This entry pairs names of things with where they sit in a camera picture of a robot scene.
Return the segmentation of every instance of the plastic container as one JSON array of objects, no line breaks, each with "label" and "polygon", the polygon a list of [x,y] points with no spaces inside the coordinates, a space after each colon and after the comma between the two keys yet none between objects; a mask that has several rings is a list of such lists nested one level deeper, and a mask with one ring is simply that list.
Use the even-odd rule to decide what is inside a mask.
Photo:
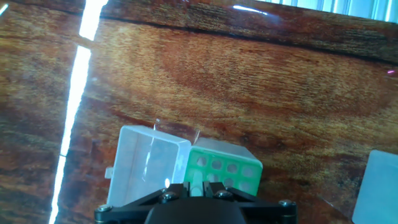
[{"label": "plastic container", "polygon": [[356,201],[353,223],[398,224],[398,155],[373,150]]},{"label": "plastic container", "polygon": [[182,183],[191,142],[145,126],[123,126],[108,204],[121,207],[170,184]]},{"label": "plastic container", "polygon": [[257,195],[261,172],[261,162],[245,147],[200,138],[192,146],[184,181],[191,182],[191,196],[202,195],[201,183],[207,180]]}]

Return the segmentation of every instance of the glossy wooden surface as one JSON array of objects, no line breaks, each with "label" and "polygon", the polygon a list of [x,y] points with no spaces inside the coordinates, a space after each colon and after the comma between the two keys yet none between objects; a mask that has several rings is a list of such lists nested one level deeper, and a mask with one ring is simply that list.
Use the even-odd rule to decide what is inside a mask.
[{"label": "glossy wooden surface", "polygon": [[[307,42],[290,35],[292,22],[285,21],[287,31],[278,36],[263,34],[251,21],[240,24],[245,20],[237,18],[258,21],[258,15],[223,7],[233,2],[186,8],[155,2],[146,15],[128,13],[140,4],[110,1],[94,42],[78,35],[80,1],[11,2],[0,17],[0,222],[49,221],[73,93],[70,74],[82,45],[92,56],[66,157],[58,223],[92,222],[93,210],[106,201],[104,170],[113,165],[120,127],[152,126],[156,118],[172,123],[171,133],[200,129],[203,136],[246,146],[264,164],[258,196],[295,200],[300,223],[349,223],[345,215],[352,212],[370,151],[398,153],[398,77],[387,73],[397,70],[397,25],[252,2],[277,16],[290,10],[322,17],[320,27],[336,18],[336,33],[347,40],[353,39],[350,27],[378,27],[364,33],[388,36],[372,47],[362,39],[355,40],[357,48],[343,48],[344,41],[320,47],[308,44],[315,31],[307,31]],[[184,27],[181,19],[157,14],[163,9],[163,16],[177,10],[191,16],[198,7],[235,13],[232,26],[257,33],[225,35],[227,28],[215,27],[206,14],[200,27],[189,27],[217,29],[176,29]],[[274,40],[283,32],[300,47]]]}]

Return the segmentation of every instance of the screw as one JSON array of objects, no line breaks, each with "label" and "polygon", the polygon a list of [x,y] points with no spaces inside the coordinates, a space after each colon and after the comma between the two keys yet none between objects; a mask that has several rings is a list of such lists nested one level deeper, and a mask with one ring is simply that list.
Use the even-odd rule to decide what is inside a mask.
[{"label": "screw", "polygon": [[279,201],[279,205],[281,205],[283,207],[287,207],[287,206],[290,206],[292,204],[293,204],[293,202],[291,200],[288,200],[288,199]]},{"label": "screw", "polygon": [[164,194],[162,194],[162,199],[164,200],[171,200],[177,197],[177,194],[174,192],[166,192]]},{"label": "screw", "polygon": [[228,198],[232,196],[232,193],[227,190],[219,190],[214,194],[217,198]]},{"label": "screw", "polygon": [[99,211],[99,212],[107,212],[107,211],[109,211],[109,210],[111,210],[111,209],[112,209],[112,205],[107,205],[107,204],[105,204],[105,205],[99,206],[99,207],[97,208],[97,211]]}]

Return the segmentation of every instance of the wood grain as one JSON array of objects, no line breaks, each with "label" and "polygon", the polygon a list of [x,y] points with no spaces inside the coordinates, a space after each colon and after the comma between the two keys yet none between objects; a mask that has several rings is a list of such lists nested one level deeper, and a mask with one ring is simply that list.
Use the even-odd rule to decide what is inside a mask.
[{"label": "wood grain", "polygon": [[[61,11],[82,14],[84,0],[18,0]],[[265,12],[233,9],[240,5]],[[297,45],[398,65],[398,25],[340,14],[252,0],[121,0],[110,1],[102,16],[126,22],[202,30]]]},{"label": "wood grain", "polygon": [[246,146],[264,164],[259,197],[295,200],[300,223],[349,223],[344,215],[369,152],[398,153],[398,77],[387,75],[396,69],[389,63],[114,19],[102,19],[87,44],[77,33],[80,20],[16,3],[4,15],[3,223],[49,218],[77,45],[92,56],[60,223],[90,223],[105,203],[104,170],[125,124],[151,126],[159,118],[171,129]]}]

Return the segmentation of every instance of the transparent plastic box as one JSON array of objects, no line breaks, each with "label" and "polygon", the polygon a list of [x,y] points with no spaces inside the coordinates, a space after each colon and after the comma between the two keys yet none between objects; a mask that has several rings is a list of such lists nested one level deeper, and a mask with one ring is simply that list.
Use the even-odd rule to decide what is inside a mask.
[{"label": "transparent plastic box", "polygon": [[123,126],[108,204],[121,207],[170,184],[182,183],[191,142],[145,126]]}]

